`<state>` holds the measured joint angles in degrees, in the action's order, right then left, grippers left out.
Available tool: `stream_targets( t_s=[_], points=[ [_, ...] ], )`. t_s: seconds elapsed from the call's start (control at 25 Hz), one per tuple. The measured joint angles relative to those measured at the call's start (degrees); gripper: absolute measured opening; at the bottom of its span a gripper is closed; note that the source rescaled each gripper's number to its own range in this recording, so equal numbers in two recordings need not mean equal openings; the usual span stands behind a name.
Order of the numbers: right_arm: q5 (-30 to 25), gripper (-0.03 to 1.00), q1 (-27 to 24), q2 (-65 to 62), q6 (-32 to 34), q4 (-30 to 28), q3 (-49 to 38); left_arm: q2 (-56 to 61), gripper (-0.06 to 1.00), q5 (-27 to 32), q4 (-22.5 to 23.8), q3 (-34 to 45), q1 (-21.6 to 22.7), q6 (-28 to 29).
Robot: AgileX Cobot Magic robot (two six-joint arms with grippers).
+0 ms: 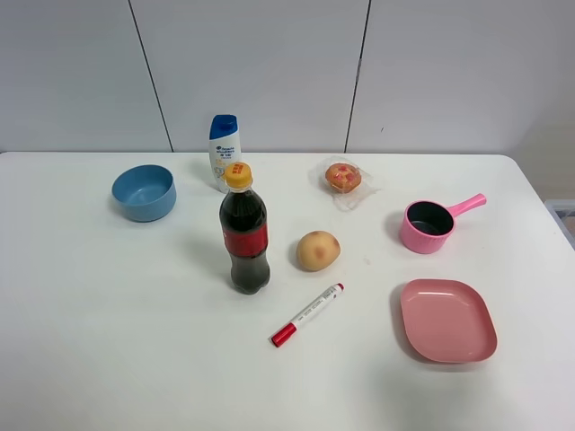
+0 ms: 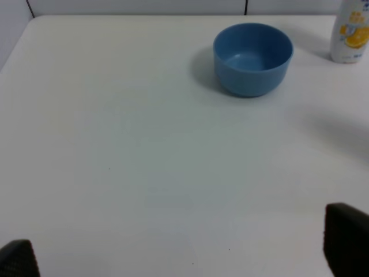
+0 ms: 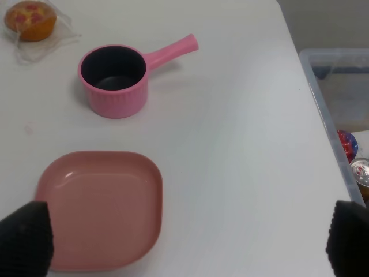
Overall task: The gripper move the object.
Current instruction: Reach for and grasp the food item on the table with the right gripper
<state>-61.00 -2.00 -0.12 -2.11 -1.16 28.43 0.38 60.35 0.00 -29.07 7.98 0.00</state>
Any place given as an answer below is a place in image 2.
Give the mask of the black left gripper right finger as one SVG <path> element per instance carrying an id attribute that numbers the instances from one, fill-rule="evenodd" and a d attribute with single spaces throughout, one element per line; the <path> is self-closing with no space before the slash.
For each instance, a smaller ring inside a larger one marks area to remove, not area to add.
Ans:
<path id="1" fill-rule="evenodd" d="M 328 204 L 323 252 L 334 276 L 368 276 L 368 214 L 345 203 Z"/>

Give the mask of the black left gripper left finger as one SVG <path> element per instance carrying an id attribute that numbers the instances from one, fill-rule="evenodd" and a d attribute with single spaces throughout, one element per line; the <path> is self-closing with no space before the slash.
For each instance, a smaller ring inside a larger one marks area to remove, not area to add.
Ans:
<path id="1" fill-rule="evenodd" d="M 40 277 L 39 266 L 32 243 L 28 239 L 17 239 L 1 248 L 1 277 Z"/>

